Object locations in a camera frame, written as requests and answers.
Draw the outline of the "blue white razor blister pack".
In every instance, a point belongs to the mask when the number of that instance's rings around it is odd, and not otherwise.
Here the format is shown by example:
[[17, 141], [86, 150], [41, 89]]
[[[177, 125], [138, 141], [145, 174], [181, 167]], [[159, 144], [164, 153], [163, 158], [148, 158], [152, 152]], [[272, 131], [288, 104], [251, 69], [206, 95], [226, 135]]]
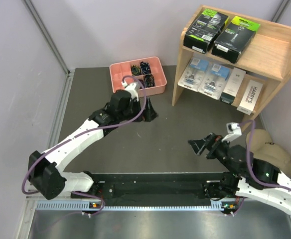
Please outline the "blue white razor blister pack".
[[193, 57], [186, 66], [178, 85], [198, 92], [198, 88], [206, 74], [210, 62], [205, 59]]

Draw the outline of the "white Harry's razor box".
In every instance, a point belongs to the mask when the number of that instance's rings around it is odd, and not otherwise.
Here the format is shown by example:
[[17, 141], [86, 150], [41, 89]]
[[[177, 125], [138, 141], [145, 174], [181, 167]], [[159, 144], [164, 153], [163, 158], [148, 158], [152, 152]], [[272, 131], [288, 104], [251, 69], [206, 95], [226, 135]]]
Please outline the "white Harry's razor box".
[[260, 96], [262, 88], [263, 83], [250, 80], [249, 83], [247, 84], [241, 102], [237, 107], [237, 110], [247, 115], [250, 115], [254, 110], [254, 107]]

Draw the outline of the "white razor box dark end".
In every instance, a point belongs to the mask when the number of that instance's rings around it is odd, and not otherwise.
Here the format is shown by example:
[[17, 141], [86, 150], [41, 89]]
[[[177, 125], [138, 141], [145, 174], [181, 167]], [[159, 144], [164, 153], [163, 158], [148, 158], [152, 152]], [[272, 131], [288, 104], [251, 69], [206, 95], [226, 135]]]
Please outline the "white razor box dark end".
[[227, 84], [221, 93], [221, 102], [229, 105], [233, 104], [245, 75], [246, 71], [239, 68], [234, 68], [232, 70], [231, 75], [227, 80]]

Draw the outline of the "black green face-print razor box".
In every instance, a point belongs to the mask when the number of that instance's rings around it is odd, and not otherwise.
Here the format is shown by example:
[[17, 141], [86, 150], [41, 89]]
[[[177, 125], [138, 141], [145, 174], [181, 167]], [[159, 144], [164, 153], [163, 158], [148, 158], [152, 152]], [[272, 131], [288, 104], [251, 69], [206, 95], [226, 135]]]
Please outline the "black green face-print razor box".
[[206, 8], [186, 30], [183, 45], [206, 54], [227, 25], [229, 16]]

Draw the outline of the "black green Gillette razor box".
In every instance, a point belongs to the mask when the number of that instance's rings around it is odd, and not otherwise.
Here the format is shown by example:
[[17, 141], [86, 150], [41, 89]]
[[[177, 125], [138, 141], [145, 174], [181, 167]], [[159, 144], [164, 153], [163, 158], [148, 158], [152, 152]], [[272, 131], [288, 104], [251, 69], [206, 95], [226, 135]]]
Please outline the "black green Gillette razor box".
[[237, 63], [260, 26], [258, 22], [235, 16], [214, 41], [211, 54]]

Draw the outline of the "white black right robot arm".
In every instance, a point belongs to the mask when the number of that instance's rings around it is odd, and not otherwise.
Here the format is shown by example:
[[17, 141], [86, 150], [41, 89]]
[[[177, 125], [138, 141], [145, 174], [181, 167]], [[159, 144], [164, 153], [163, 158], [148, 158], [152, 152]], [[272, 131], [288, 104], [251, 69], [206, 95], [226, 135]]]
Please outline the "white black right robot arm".
[[207, 150], [207, 159], [217, 159], [227, 168], [218, 184], [223, 197], [250, 198], [291, 216], [291, 179], [278, 167], [255, 158], [241, 145], [231, 146], [214, 133], [188, 143], [196, 155]]

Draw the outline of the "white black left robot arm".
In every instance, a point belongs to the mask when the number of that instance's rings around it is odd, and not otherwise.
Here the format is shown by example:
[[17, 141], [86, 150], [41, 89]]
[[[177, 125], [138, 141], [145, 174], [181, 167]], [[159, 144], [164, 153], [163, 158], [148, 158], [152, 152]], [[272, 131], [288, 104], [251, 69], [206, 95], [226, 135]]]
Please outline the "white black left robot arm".
[[137, 96], [118, 90], [108, 103], [94, 111], [84, 123], [58, 145], [42, 153], [33, 152], [28, 161], [31, 170], [28, 181], [45, 199], [51, 200], [63, 192], [83, 192], [95, 197], [99, 185], [88, 171], [65, 172], [67, 165], [96, 141], [126, 122], [151, 122], [157, 117], [149, 97], [141, 103]]

